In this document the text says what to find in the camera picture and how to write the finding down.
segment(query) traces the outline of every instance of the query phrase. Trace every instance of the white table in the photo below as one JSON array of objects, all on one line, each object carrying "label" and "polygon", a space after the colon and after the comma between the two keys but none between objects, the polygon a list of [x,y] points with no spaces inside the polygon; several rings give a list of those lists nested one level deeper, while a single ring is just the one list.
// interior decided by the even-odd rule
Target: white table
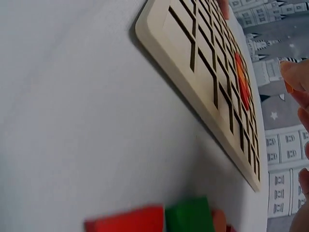
[{"label": "white table", "polygon": [[0,3],[1,232],[81,232],[85,217],[187,194],[207,194],[238,232],[266,231],[266,155],[254,193],[140,51],[143,4]]}]

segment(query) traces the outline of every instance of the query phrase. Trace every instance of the finger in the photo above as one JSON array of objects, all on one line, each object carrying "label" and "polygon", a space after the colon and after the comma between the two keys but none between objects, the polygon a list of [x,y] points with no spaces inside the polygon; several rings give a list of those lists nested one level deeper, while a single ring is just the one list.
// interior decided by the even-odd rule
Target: finger
[{"label": "finger", "polygon": [[230,18],[228,0],[218,0],[219,7],[221,12],[226,20]]},{"label": "finger", "polygon": [[309,159],[309,142],[307,142],[305,145],[305,154],[307,159]]},{"label": "finger", "polygon": [[309,113],[309,93],[303,91],[294,91],[291,93],[297,103]]},{"label": "finger", "polygon": [[305,129],[309,131],[309,114],[303,108],[298,109],[298,117],[300,122],[304,125]]},{"label": "finger", "polygon": [[309,201],[309,172],[306,168],[299,172],[298,180],[306,200]]},{"label": "finger", "polygon": [[300,63],[282,61],[280,69],[282,77],[293,89],[309,91],[309,60]]}]

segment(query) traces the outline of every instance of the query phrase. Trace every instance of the red block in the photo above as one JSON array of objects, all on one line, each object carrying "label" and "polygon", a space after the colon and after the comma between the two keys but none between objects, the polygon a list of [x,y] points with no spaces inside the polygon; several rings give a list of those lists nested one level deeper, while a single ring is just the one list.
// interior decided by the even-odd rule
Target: red block
[{"label": "red block", "polygon": [[240,59],[240,55],[238,53],[235,54],[235,60],[236,60],[236,69],[237,69],[240,97],[241,97],[242,103],[244,104],[246,110],[249,110],[250,92],[249,92],[248,82],[244,74],[245,71],[244,71],[244,68],[243,68],[243,65]]},{"label": "red block", "polygon": [[215,209],[211,211],[211,216],[215,232],[226,232],[226,218],[224,212]]},{"label": "red block", "polygon": [[162,232],[163,226],[162,206],[149,206],[84,222],[86,232]]},{"label": "red block", "polygon": [[226,232],[237,232],[237,231],[234,229],[233,226],[228,225],[228,226],[226,227]]}]

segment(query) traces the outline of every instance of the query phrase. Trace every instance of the hand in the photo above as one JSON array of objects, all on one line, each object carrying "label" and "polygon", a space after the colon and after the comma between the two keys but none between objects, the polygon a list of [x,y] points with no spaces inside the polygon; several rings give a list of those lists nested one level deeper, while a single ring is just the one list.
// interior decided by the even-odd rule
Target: hand
[{"label": "hand", "polygon": [[228,8],[228,0],[217,0],[219,7],[222,11],[222,14],[226,20],[229,19],[229,8]]},{"label": "hand", "polygon": [[[309,131],[309,60],[300,63],[284,61],[281,63],[281,74],[284,80],[294,89],[292,96],[299,103],[298,117],[307,131]],[[305,147],[306,157],[309,159],[309,145]],[[309,201],[309,171],[299,172],[299,184]],[[305,203],[295,215],[290,232],[309,231],[309,203]]]}]

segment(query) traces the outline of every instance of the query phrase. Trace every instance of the wooden puzzle board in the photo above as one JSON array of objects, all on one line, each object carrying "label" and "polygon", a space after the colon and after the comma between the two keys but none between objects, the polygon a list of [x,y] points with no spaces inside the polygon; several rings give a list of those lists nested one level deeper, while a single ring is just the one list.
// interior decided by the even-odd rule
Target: wooden puzzle board
[{"label": "wooden puzzle board", "polygon": [[[148,0],[136,34],[248,183],[259,190],[259,140],[247,65],[217,2]],[[240,96],[235,53],[249,86],[249,110]]]}]

